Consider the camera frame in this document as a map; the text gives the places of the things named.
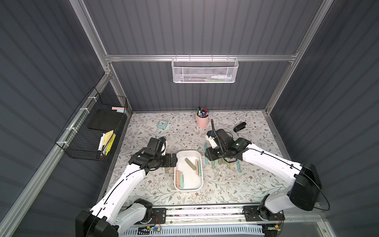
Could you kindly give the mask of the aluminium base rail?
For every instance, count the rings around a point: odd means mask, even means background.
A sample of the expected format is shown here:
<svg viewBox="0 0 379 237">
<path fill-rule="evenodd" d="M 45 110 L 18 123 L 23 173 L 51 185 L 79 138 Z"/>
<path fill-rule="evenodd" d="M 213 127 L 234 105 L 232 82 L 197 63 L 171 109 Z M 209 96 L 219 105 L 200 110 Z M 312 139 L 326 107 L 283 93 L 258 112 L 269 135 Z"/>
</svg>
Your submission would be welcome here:
<svg viewBox="0 0 379 237">
<path fill-rule="evenodd" d="M 268 224 L 319 222 L 324 218 L 321 212 L 303 212 L 296 208 L 277 214 L 260 215 L 257 203 L 243 204 L 201 204 L 169 205 L 152 207 L 152 223 L 162 225 L 179 224 Z"/>
</svg>

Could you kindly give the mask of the pink pen cup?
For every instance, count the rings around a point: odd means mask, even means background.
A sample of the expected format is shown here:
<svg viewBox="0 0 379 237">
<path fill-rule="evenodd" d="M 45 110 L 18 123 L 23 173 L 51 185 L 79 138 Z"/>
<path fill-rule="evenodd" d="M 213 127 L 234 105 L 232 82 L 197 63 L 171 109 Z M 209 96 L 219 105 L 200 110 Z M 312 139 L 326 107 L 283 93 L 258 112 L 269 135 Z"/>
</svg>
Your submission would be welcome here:
<svg viewBox="0 0 379 237">
<path fill-rule="evenodd" d="M 200 128 L 207 128 L 209 123 L 209 116 L 205 118 L 201 118 L 199 116 L 196 116 L 196 125 Z"/>
</svg>

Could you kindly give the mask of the teal ceramic sheathed knife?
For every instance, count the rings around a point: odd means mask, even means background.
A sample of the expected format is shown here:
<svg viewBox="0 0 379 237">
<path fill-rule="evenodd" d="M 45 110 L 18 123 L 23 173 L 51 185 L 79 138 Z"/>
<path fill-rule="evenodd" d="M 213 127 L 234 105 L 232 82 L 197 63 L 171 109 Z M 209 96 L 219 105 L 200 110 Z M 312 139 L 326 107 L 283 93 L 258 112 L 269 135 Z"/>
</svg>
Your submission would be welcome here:
<svg viewBox="0 0 379 237">
<path fill-rule="evenodd" d="M 236 165 L 237 165 L 237 170 L 238 170 L 238 172 L 239 172 L 239 173 L 242 173 L 242 169 L 241 169 L 241 166 L 240 166 L 240 162 L 239 162 L 239 160 L 237 160 Z"/>
</svg>

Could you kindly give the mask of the black notebook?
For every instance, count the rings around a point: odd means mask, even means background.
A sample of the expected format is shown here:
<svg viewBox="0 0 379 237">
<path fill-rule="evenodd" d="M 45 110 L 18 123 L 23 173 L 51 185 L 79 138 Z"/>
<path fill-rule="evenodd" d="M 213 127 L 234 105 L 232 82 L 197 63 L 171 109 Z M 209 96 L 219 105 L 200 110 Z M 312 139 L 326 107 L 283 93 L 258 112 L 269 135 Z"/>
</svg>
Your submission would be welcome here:
<svg viewBox="0 0 379 237">
<path fill-rule="evenodd" d="M 98 110 L 88 124 L 88 129 L 108 132 L 118 127 L 124 114 L 115 110 Z"/>
</svg>

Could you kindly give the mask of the black stapler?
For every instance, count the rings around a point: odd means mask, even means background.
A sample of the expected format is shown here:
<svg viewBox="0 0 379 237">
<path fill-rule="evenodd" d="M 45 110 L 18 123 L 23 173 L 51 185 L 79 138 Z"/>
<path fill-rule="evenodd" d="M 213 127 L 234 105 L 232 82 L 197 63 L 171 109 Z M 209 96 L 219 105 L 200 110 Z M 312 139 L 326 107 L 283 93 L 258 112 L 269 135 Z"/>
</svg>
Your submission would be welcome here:
<svg viewBox="0 0 379 237">
<path fill-rule="evenodd" d="M 246 125 L 247 125 L 246 122 L 241 122 L 240 124 L 238 124 L 237 126 L 234 127 L 233 131 L 234 131 L 235 133 L 237 133 L 237 132 L 239 132 L 239 131 L 245 129 L 245 128 L 246 128 Z"/>
</svg>

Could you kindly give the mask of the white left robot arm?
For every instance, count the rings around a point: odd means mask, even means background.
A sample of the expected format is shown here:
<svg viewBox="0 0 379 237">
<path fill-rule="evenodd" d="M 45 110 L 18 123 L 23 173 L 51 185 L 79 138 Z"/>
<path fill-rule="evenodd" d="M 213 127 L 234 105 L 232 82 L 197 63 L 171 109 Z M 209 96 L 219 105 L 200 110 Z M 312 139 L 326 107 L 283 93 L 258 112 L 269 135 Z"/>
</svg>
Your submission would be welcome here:
<svg viewBox="0 0 379 237">
<path fill-rule="evenodd" d="M 148 223 L 152 204 L 138 199 L 125 211 L 122 206 L 146 175 L 157 168 L 175 167 L 177 155 L 161 152 L 135 153 L 115 185 L 89 211 L 81 211 L 75 219 L 76 237 L 118 237 L 137 222 Z"/>
</svg>

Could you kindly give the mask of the white oval storage box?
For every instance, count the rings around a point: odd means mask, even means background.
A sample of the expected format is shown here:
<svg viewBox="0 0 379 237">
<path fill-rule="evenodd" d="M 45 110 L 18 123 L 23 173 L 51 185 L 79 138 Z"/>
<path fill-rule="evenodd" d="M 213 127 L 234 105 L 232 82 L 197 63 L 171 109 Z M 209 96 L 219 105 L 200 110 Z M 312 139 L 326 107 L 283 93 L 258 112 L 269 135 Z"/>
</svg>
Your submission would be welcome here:
<svg viewBox="0 0 379 237">
<path fill-rule="evenodd" d="M 185 162 L 185 158 L 188 158 L 193 164 L 195 160 L 201 160 L 202 155 L 196 150 L 182 150 L 177 153 L 178 162 L 174 169 L 174 187 L 180 192 L 196 192 L 199 191 L 204 184 L 203 173 L 202 177 L 198 176 L 196 170 L 192 170 L 191 167 Z M 184 189 L 176 187 L 176 171 L 179 170 L 184 175 Z"/>
</svg>

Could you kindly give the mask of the peach folding fruit knife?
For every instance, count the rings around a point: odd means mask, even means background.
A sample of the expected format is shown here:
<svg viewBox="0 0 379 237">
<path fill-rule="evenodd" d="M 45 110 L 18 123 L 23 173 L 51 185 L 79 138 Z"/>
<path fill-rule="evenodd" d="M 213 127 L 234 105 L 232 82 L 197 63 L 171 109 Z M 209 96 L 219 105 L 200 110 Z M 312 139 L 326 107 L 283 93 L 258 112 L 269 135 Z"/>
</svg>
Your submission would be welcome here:
<svg viewBox="0 0 379 237">
<path fill-rule="evenodd" d="M 176 187 L 179 189 L 180 188 L 180 171 L 176 171 Z"/>
</svg>

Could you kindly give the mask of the teal sheathed fruit knife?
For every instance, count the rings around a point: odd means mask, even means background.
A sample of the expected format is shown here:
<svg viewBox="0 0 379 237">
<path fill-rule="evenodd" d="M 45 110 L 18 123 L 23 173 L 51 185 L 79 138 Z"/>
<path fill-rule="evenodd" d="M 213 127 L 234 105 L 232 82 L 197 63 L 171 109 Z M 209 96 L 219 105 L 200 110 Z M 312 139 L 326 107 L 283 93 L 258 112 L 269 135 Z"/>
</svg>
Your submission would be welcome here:
<svg viewBox="0 0 379 237">
<path fill-rule="evenodd" d="M 198 165 L 198 176 L 202 177 L 202 163 L 201 163 L 201 160 L 197 161 L 197 165 Z"/>
</svg>

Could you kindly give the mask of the mint folding fruit knife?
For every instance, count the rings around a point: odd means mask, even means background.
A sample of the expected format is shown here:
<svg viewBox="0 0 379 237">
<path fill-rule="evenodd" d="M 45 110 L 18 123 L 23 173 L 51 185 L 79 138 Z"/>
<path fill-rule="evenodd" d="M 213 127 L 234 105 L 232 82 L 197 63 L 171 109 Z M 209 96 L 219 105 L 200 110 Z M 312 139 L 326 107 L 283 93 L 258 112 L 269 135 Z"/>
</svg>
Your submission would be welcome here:
<svg viewBox="0 0 379 237">
<path fill-rule="evenodd" d="M 182 172 L 180 172 L 179 183 L 180 183 L 180 188 L 184 189 L 184 175 Z"/>
</svg>

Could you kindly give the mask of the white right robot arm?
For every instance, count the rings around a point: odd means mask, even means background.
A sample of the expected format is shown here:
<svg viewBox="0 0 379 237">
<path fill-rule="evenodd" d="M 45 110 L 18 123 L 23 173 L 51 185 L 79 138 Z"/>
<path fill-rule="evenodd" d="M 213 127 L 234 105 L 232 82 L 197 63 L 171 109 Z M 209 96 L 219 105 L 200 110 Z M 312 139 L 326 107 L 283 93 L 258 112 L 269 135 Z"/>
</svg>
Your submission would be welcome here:
<svg viewBox="0 0 379 237">
<path fill-rule="evenodd" d="M 288 161 L 255 144 L 249 144 L 242 150 L 229 149 L 224 153 L 219 146 L 211 146 L 205 150 L 205 157 L 209 161 L 220 159 L 227 163 L 225 154 L 229 158 L 235 155 L 234 162 L 242 161 L 258 166 L 287 184 L 287 187 L 281 191 L 265 194 L 258 208 L 262 217 L 295 207 L 303 211 L 320 209 L 315 204 L 318 196 L 322 194 L 322 185 L 313 164 L 302 165 L 298 162 Z"/>
</svg>

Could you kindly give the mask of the yellow highlighter pack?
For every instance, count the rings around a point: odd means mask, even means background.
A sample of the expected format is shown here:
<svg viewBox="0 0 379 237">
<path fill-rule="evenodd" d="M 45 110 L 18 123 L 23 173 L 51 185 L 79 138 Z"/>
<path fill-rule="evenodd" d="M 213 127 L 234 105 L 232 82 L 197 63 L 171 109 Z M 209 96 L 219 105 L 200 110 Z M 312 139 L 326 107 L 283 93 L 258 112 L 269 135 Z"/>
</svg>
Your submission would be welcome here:
<svg viewBox="0 0 379 237">
<path fill-rule="evenodd" d="M 112 136 L 110 136 L 109 139 L 107 140 L 107 143 L 105 144 L 104 149 L 103 149 L 104 156 L 108 155 L 109 151 L 112 148 L 115 138 L 116 138 L 116 134 L 113 133 Z"/>
</svg>

